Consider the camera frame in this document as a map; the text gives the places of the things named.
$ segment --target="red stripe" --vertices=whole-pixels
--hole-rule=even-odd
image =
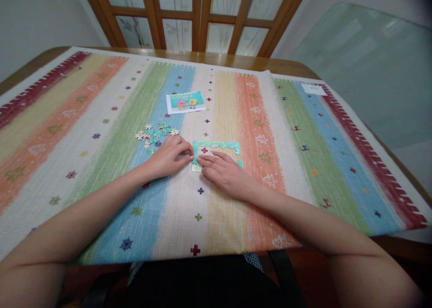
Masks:
[[[327,94],[323,100],[328,104],[339,123],[350,136],[357,149],[364,157],[375,177],[381,184],[381,188],[387,198],[393,204],[396,212],[405,223],[408,229],[425,228],[427,220],[421,214],[417,213],[418,208],[411,205],[413,202],[406,195],[400,184],[396,182],[395,177],[383,163],[382,159],[370,146],[363,134],[357,129],[351,118],[347,115],[343,107],[337,102],[335,97],[325,85],[323,87]]]
[[[76,52],[66,61],[51,70],[40,80],[29,86],[14,99],[0,107],[0,129],[10,123],[16,116],[34,104],[36,100],[49,91],[63,75],[77,68],[91,53]]]

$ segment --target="white paper label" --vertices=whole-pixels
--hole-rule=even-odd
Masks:
[[[327,95],[324,89],[319,85],[308,85],[302,83],[301,86],[307,94]]]

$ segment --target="blue stripe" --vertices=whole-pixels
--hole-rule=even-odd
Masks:
[[[174,92],[178,94],[191,92],[194,76],[195,67],[185,67],[184,65],[171,67],[165,86],[160,92],[149,119],[148,124],[152,124],[155,130],[158,129],[157,125],[166,122],[171,128],[181,131],[184,114],[165,117],[167,114],[166,95]],[[143,130],[145,130],[146,124],[143,123]],[[159,140],[163,142],[166,138],[162,136]],[[149,150],[152,148],[155,151],[158,149],[154,144],[150,146]],[[139,143],[131,160],[130,169],[144,163],[150,156],[151,154],[144,148],[144,141]],[[152,181],[149,188],[140,188],[122,207],[100,236],[100,246],[97,253],[93,254],[98,264],[149,261],[152,259],[153,247],[158,235],[159,218],[165,209],[169,180],[170,177],[165,177]],[[134,216],[132,214],[134,208],[140,208],[141,214]],[[128,238],[132,241],[131,249],[121,249],[123,240]]]
[[[327,108],[321,103],[320,97],[315,94],[305,93],[300,82],[294,82],[294,85],[318,126],[319,131],[326,140],[328,148],[332,152],[333,160],[345,178],[351,194],[357,202],[360,213],[369,225],[371,233],[373,235],[381,235],[400,230],[395,217],[388,210],[377,192],[375,184],[369,179],[363,166],[359,163],[357,157],[345,141],[344,136],[339,131],[339,127],[333,123],[330,114],[327,112]],[[313,145],[308,145],[307,147],[313,150]],[[356,170],[355,173],[350,171],[351,168]]]

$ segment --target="floor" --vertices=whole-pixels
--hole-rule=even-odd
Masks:
[[[327,266],[326,258],[312,248],[299,248],[287,251],[307,306],[339,307],[333,282]],[[259,253],[264,272],[278,284],[273,265],[266,252]],[[59,297],[59,307],[79,308],[91,284],[104,273],[120,271],[127,275],[129,264],[98,265],[91,267],[70,267],[63,282],[63,291]],[[123,278],[117,289],[126,287],[127,277]]]

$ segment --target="colorful striped mat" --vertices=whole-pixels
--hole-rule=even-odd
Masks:
[[[302,83],[321,85],[327,96],[306,93]],[[207,110],[167,114],[165,95],[197,90]],[[368,235],[423,228],[432,219],[430,207],[323,81],[71,48],[0,104],[0,259],[54,214],[146,161],[152,153],[134,135],[162,122],[191,143],[238,143],[240,163],[256,181]],[[137,190],[80,263],[300,245],[277,220],[221,195],[191,168]]]

